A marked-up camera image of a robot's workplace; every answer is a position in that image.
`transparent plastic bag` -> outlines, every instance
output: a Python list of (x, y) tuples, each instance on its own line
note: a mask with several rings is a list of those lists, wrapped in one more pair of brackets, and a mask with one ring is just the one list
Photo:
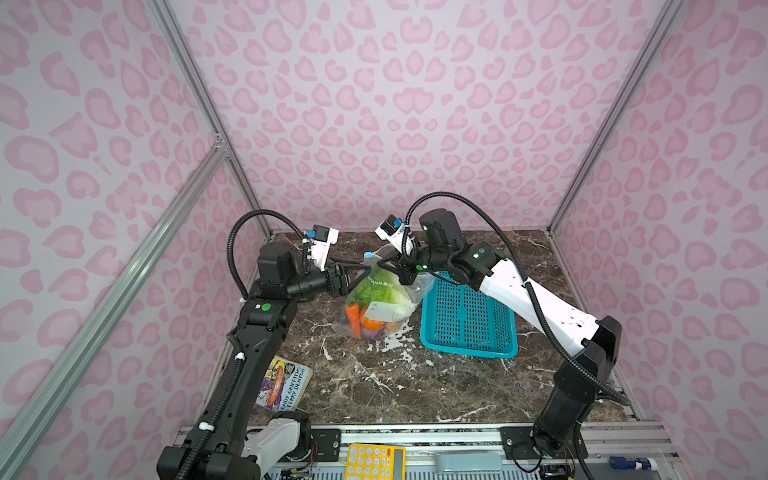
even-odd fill
[(401, 285), (397, 275), (376, 262), (392, 254), (386, 245), (364, 259), (371, 272), (347, 296), (344, 311), (334, 324), (337, 332), (359, 339), (378, 340), (400, 328), (435, 284), (435, 277), (420, 273), (413, 285)]

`light blue perforated tray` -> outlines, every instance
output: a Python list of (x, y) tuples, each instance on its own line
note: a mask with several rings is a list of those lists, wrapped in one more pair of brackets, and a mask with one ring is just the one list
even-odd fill
[(421, 340), (439, 352), (510, 359), (518, 354), (515, 312), (466, 285), (436, 280), (424, 297)]

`pink heart pattern wall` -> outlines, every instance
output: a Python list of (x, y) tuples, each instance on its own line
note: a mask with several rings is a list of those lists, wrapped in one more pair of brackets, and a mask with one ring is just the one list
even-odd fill
[(0, 5), (0, 432), (210, 150), (147, 14)]
[(170, 3), (261, 204), (368, 230), (433, 190), (547, 226), (663, 2)]
[(557, 240), (692, 480), (768, 472), (765, 2), (692, 2)]
[[(200, 413), (240, 308), (225, 249), (245, 205), (222, 165), (20, 479), (157, 477), (163, 447)], [(260, 241), (255, 223), (237, 238), (244, 279)]]

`white sticker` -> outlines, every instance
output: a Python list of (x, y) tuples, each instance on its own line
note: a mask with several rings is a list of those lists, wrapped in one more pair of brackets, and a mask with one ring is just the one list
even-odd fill
[(410, 305), (394, 305), (385, 302), (371, 302), (365, 317), (378, 322), (399, 322), (411, 316), (415, 307)]

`brown marble tabletop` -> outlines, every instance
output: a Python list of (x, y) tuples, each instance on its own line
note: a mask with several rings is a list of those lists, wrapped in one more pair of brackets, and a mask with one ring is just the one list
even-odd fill
[[(470, 242), (485, 240), (504, 250), (493, 232), (465, 234)], [(528, 275), (575, 305), (544, 232), (523, 230), (507, 235)], [(374, 233), (341, 233), (331, 254), (362, 259), (366, 251), (376, 251), (383, 244)], [(520, 319), (519, 351), (514, 359), (427, 349), (419, 341), (421, 307), (400, 331), (383, 340), (349, 338), (334, 329), (344, 301), (323, 294), (300, 305), (279, 352), (314, 370), (299, 404), (314, 424), (532, 422), (562, 361), (544, 334)], [(266, 424), (270, 417), (270, 412), (255, 408), (250, 424)], [(604, 402), (588, 420), (619, 422), (626, 416), (619, 406)]]

